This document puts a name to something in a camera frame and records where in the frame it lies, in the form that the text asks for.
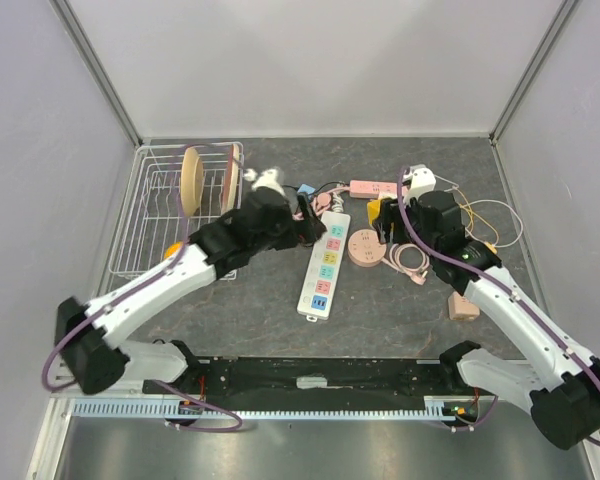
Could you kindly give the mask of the yellow cube socket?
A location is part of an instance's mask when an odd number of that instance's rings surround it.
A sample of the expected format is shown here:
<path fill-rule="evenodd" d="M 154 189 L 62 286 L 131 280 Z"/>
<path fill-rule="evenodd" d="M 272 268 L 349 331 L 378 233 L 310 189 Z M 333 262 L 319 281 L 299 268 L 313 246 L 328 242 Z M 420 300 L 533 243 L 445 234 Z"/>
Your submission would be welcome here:
<path fill-rule="evenodd" d="M 374 222 L 380 216 L 382 200 L 381 199 L 373 199 L 370 200 L 366 205 L 367 218 L 370 226 L 374 225 Z"/>

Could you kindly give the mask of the white multicolour power strip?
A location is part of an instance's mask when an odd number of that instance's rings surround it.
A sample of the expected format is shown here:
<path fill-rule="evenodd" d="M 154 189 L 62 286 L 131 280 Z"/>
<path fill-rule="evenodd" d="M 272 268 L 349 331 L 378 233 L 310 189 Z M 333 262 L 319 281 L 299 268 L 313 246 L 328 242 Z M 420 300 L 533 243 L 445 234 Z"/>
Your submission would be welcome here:
<path fill-rule="evenodd" d="M 297 313 L 316 323 L 329 318 L 342 260 L 345 255 L 351 217 L 327 211 L 322 215 L 324 235 L 312 250 L 297 304 Z"/>

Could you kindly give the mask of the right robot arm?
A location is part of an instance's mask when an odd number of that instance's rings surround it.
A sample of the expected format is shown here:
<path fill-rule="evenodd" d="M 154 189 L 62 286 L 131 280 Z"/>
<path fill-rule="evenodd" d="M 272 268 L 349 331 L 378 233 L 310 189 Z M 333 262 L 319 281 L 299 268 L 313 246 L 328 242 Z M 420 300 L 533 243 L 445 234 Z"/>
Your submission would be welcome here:
<path fill-rule="evenodd" d="M 418 246 L 435 275 L 489 317 L 528 363 L 502 360 L 464 341 L 440 356 L 437 377 L 445 391 L 475 387 L 503 399 L 562 450 L 592 440 L 600 430 L 600 358 L 525 294 L 490 247 L 467 234 L 451 193 L 383 198 L 372 225 L 381 242 Z"/>

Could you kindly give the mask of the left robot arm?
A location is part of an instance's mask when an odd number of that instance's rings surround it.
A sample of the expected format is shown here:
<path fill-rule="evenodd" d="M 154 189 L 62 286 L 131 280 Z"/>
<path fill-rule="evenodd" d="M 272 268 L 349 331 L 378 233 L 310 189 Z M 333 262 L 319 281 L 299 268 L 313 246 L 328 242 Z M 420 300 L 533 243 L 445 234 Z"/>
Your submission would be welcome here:
<path fill-rule="evenodd" d="M 246 266 L 258 253 L 317 242 L 326 232 L 304 194 L 301 218 L 287 198 L 267 187 L 239 208 L 203 225 L 175 254 L 122 287 L 85 304 L 73 297 L 57 309 L 53 352 L 86 395 L 119 381 L 162 381 L 178 393 L 199 382 L 197 360 L 182 342 L 141 343 L 130 336 L 183 296 Z"/>

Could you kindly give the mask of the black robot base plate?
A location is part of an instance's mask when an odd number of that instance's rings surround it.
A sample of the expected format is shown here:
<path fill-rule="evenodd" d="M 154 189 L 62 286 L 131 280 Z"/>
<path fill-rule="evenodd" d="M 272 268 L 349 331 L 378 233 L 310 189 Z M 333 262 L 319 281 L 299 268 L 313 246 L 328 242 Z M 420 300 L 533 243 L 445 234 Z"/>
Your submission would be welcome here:
<path fill-rule="evenodd" d="M 415 408 L 426 397 L 475 397 L 438 361 L 391 358 L 201 357 L 175 384 L 211 404 L 247 408 Z"/>

